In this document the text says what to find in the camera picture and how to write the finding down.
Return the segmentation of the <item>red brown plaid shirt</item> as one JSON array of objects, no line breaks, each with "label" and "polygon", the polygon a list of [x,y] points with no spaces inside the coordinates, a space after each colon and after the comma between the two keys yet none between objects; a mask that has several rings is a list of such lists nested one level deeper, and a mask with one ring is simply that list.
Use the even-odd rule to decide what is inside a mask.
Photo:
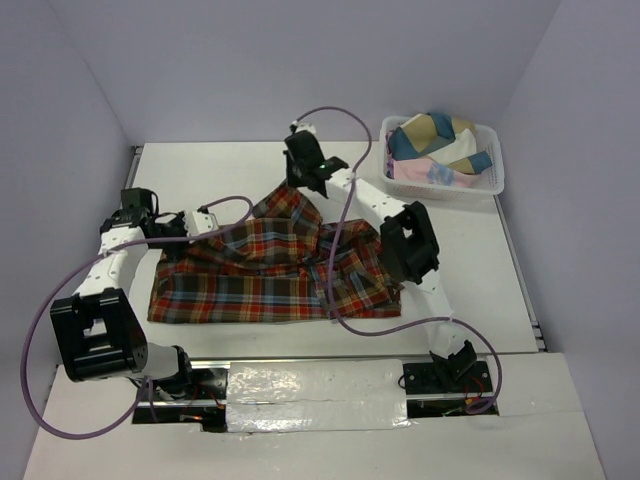
[{"label": "red brown plaid shirt", "polygon": [[148,319],[163,324],[297,322],[391,318],[401,313],[399,283],[382,265],[378,233],[346,221],[341,235],[303,194],[282,185],[252,219],[194,242],[180,260],[161,256]]}]

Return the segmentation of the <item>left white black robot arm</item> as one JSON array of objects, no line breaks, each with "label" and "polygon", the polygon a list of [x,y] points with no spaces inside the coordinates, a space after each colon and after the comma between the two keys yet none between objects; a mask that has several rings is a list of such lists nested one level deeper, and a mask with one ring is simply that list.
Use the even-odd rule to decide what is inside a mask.
[{"label": "left white black robot arm", "polygon": [[176,260],[184,252],[184,216],[166,223],[155,192],[121,191],[121,208],[100,227],[98,260],[72,296],[55,300],[50,318],[68,378],[74,382],[151,380],[173,398],[195,388],[196,374],[179,346],[147,341],[129,301],[138,265],[150,249]]}]

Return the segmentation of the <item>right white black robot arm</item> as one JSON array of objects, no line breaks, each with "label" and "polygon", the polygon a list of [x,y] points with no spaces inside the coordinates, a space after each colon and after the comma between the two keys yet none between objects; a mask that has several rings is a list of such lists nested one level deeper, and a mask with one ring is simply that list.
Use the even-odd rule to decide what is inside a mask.
[{"label": "right white black robot arm", "polygon": [[380,261],[389,276],[426,305],[425,324],[437,384],[456,391],[465,384],[477,356],[453,324],[453,309],[439,275],[440,247],[426,207],[385,194],[338,157],[326,157],[309,126],[292,126],[285,138],[286,182],[341,202],[378,232]]}]

